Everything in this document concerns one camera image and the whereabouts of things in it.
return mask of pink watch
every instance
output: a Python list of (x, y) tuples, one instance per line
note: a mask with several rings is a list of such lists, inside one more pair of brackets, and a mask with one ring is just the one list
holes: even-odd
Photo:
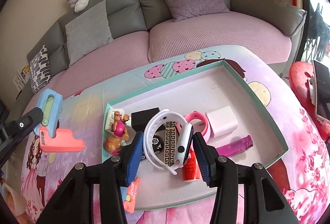
[[(191, 122), (192, 120), (196, 120), (196, 119), (204, 122), (205, 127), (204, 127), (204, 130), (202, 131), (202, 136), (204, 137), (205, 142), (207, 142), (209, 140), (210, 134), (211, 134), (211, 128), (210, 128), (209, 120), (207, 119), (207, 117), (204, 114), (202, 114), (198, 111), (194, 111), (192, 113), (185, 115), (184, 118), (186, 119), (187, 122)], [(176, 127), (177, 127), (178, 132), (180, 133), (181, 125), (177, 124)], [(190, 149), (192, 151), (194, 151), (194, 148), (192, 145), (191, 145)]]

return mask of sofa armrest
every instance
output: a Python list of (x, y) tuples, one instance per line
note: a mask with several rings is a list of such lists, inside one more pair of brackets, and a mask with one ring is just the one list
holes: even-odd
[(6, 119), (6, 123), (11, 121), (17, 121), (22, 115), (30, 100), (34, 96), (31, 88), (30, 79), (27, 81), (26, 85), (23, 87), (22, 92), (17, 97), (14, 105), (10, 109), (10, 113)]
[(233, 12), (244, 13), (264, 20), (292, 37), (304, 25), (307, 12), (277, 0), (231, 0)]

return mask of smartwatch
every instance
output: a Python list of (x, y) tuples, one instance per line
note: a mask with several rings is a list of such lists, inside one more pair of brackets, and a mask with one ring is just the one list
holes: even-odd
[[(184, 118), (186, 119), (187, 122), (191, 122), (192, 120), (200, 120), (200, 121), (204, 122), (205, 127), (201, 133), (202, 133), (202, 136), (203, 136), (205, 142), (207, 142), (209, 140), (210, 135), (211, 135), (211, 127), (210, 127), (208, 118), (204, 114), (202, 114), (198, 111), (194, 111), (192, 113), (185, 115)], [(181, 135), (181, 125), (178, 123), (176, 125), (176, 127), (177, 127), (179, 134)]]
[[(180, 124), (181, 132), (174, 153), (174, 165), (168, 166), (159, 158), (152, 149), (152, 139), (153, 135), (156, 133), (157, 129), (166, 122), (176, 122)], [(146, 125), (144, 136), (143, 136), (143, 151), (146, 155), (146, 158), (151, 163), (152, 166), (161, 169), (169, 170), (172, 174), (176, 175), (176, 169), (183, 167), (186, 163), (189, 156), (189, 149), (191, 146), (192, 135), (194, 129), (191, 123), (188, 123), (187, 120), (179, 113), (172, 112), (168, 109), (163, 109), (158, 112), (155, 116)]]

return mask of white smartwatch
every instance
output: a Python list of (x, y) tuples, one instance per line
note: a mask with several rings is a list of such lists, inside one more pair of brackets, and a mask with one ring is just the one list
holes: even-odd
[[(152, 149), (152, 138), (156, 133), (156, 130), (162, 124), (169, 121), (176, 122), (181, 125), (180, 136), (174, 153), (174, 165), (172, 166), (168, 166), (163, 161), (161, 161)], [(192, 124), (188, 123), (181, 114), (172, 112), (168, 109), (163, 109), (155, 116), (153, 116), (146, 125), (143, 136), (143, 151), (146, 155), (146, 158), (152, 166), (161, 170), (169, 170), (172, 174), (176, 175), (177, 172), (175, 170), (177, 168), (183, 167), (188, 159), (193, 133), (194, 129)]]

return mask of metal bolt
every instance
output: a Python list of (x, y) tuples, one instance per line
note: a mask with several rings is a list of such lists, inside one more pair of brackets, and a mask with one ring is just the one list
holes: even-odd
[(261, 164), (261, 163), (259, 163), (259, 162), (256, 162), (256, 163), (254, 164), (254, 166), (255, 166), (255, 168), (257, 168), (258, 170), (261, 170), (261, 169), (263, 169), (263, 166), (262, 166), (262, 164)]
[(218, 161), (220, 161), (220, 162), (226, 162), (227, 161), (227, 158), (225, 156), (219, 156), (218, 157)]
[(83, 167), (84, 167), (84, 164), (81, 162), (75, 165), (76, 170), (81, 170), (81, 169), (83, 169)]
[(113, 155), (110, 159), (111, 159), (111, 161), (113, 161), (113, 162), (120, 161), (120, 157), (119, 157), (118, 155)]

